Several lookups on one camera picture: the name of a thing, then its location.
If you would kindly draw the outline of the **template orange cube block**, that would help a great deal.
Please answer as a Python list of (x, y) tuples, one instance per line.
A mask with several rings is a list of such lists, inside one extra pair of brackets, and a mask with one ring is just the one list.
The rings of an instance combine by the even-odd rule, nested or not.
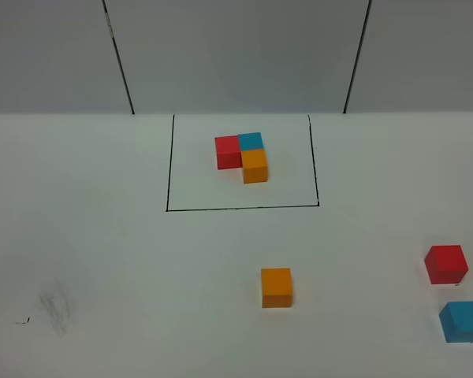
[(268, 162), (264, 149), (241, 152), (244, 183), (262, 183), (268, 180)]

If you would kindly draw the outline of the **template red cube block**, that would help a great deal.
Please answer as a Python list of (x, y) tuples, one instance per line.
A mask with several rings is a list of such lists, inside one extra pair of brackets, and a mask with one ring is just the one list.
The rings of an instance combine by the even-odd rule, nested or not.
[(237, 135), (216, 137), (214, 141), (219, 170), (238, 169), (242, 166), (240, 143)]

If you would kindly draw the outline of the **template blue cube block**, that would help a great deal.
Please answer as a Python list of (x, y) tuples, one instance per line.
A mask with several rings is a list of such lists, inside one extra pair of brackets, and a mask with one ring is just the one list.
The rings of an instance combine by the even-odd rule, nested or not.
[(263, 139), (260, 132), (239, 134), (237, 137), (241, 151), (264, 149)]

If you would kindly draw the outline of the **loose red cube block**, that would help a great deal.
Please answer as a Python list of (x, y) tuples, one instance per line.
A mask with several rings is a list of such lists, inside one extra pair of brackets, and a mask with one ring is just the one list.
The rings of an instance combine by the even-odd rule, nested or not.
[(461, 245), (433, 245), (424, 262), (432, 284), (459, 284), (469, 270)]

